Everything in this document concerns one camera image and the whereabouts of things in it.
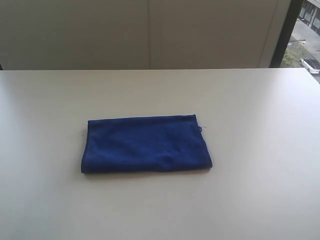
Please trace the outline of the dark window frame post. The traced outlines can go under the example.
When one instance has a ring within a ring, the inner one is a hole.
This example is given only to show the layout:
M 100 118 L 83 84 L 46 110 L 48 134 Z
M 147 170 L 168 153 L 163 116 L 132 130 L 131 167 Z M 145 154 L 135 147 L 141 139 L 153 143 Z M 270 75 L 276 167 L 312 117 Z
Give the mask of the dark window frame post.
M 277 41 L 277 45 L 269 65 L 270 68 L 280 67 L 302 5 L 303 0 L 290 1 L 290 5 Z

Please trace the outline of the blue microfiber towel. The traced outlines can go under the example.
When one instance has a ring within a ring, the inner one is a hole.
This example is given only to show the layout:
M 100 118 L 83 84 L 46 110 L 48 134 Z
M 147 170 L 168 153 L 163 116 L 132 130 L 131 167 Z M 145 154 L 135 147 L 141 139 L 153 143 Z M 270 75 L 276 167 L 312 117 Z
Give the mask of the blue microfiber towel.
M 83 174 L 207 170 L 213 163 L 196 115 L 90 120 Z

